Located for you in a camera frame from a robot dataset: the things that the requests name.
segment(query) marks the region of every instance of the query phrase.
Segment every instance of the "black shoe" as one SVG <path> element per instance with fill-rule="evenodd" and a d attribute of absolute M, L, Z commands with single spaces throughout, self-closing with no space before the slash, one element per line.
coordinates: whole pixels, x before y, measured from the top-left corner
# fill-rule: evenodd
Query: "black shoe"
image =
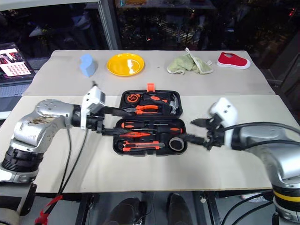
<path fill-rule="evenodd" d="M 168 197 L 167 219 L 168 225 L 193 225 L 188 206 L 177 193 L 170 194 Z"/>
<path fill-rule="evenodd" d="M 137 222 L 141 217 L 140 203 L 138 198 L 127 198 L 123 200 L 114 207 L 103 225 L 123 225 Z"/>

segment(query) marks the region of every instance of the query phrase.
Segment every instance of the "white table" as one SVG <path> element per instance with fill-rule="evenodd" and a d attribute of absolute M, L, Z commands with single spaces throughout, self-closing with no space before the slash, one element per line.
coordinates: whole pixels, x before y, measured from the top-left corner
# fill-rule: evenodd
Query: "white table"
<path fill-rule="evenodd" d="M 238 123 L 253 121 L 281 122 L 298 127 L 288 109 L 276 95 L 226 96 L 239 112 Z M 16 122 L 30 113 L 37 102 L 55 98 L 81 104 L 79 96 L 22 97 L 0 129 L 0 160 L 9 147 Z M 208 118 L 207 110 L 218 96 L 182 96 L 187 132 L 199 136 L 206 130 L 190 124 L 196 118 Z M 120 97 L 107 97 L 108 106 L 118 106 Z M 115 125 L 118 117 L 107 116 L 105 126 Z M 71 165 L 80 148 L 84 131 L 71 129 L 73 154 Z M 113 138 L 90 132 L 87 145 L 66 192 L 159 191 L 159 190 L 232 190 L 270 188 L 262 162 L 244 151 L 213 147 L 207 151 L 189 144 L 182 155 L 166 157 L 120 156 L 113 151 Z M 35 181 L 38 192 L 56 192 L 68 155 L 66 130 L 60 130 L 40 164 Z"/>
<path fill-rule="evenodd" d="M 107 61 L 119 53 L 135 53 L 145 60 L 144 70 L 131 77 L 119 77 L 106 69 Z M 274 91 L 246 51 L 227 51 L 251 61 L 246 70 L 224 68 L 216 65 L 221 51 L 192 51 L 204 61 L 213 62 L 214 72 L 200 75 L 186 72 L 169 74 L 167 66 L 185 51 L 67 51 L 56 50 L 36 74 L 24 96 L 83 96 L 96 81 L 108 96 L 120 96 L 126 90 L 146 89 L 155 83 L 157 90 L 175 90 L 181 96 L 271 94 Z M 95 74 L 87 78 L 80 69 L 80 57 L 91 54 L 98 64 Z"/>
<path fill-rule="evenodd" d="M 0 112 L 0 120 L 5 120 L 9 116 L 10 113 L 11 113 L 11 111 Z"/>

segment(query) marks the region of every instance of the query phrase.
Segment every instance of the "yellow stripe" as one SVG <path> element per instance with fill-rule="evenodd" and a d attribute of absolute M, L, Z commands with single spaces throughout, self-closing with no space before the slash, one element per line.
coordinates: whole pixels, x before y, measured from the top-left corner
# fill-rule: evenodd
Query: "yellow stripe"
<path fill-rule="evenodd" d="M 290 196 L 282 195 L 276 191 L 273 191 L 273 192 L 278 198 L 281 198 L 283 200 L 287 200 L 290 202 L 300 202 L 300 197 L 290 197 Z"/>

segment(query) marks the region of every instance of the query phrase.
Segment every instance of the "orange-handled pliers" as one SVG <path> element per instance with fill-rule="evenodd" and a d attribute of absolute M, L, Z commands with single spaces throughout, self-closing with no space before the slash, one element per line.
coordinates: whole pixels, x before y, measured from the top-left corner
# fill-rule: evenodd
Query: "orange-handled pliers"
<path fill-rule="evenodd" d="M 158 113 L 158 111 L 155 112 L 145 112 L 145 109 L 158 109 L 157 105 L 138 105 L 135 108 L 127 108 L 124 109 L 128 113 L 133 113 L 135 112 L 137 115 L 141 114 L 150 114 L 150 113 Z"/>

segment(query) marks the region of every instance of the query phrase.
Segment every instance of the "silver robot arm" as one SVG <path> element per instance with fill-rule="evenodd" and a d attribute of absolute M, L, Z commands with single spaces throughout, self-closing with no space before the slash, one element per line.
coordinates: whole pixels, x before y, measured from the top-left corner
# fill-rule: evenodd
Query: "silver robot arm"
<path fill-rule="evenodd" d="M 214 103 L 209 113 L 212 116 L 210 119 L 191 122 L 208 129 L 206 138 L 194 135 L 182 135 L 182 138 L 209 150 L 212 146 L 226 145 L 259 157 L 273 187 L 273 202 L 277 212 L 273 224 L 300 224 L 300 146 L 286 143 L 255 146 L 265 141 L 292 141 L 287 137 L 285 129 L 275 123 L 273 126 L 245 126 L 226 130 L 236 124 L 238 117 L 236 108 L 226 98 L 220 98 Z"/>
<path fill-rule="evenodd" d="M 105 94 L 94 85 L 84 96 L 81 106 L 48 99 L 39 102 L 32 113 L 17 122 L 0 164 L 0 225 L 17 225 L 19 216 L 30 211 L 37 188 L 32 182 L 58 130 L 80 127 L 103 135 L 128 132 L 121 128 L 106 129 L 103 125 L 105 114 L 130 115 L 105 106 Z"/>

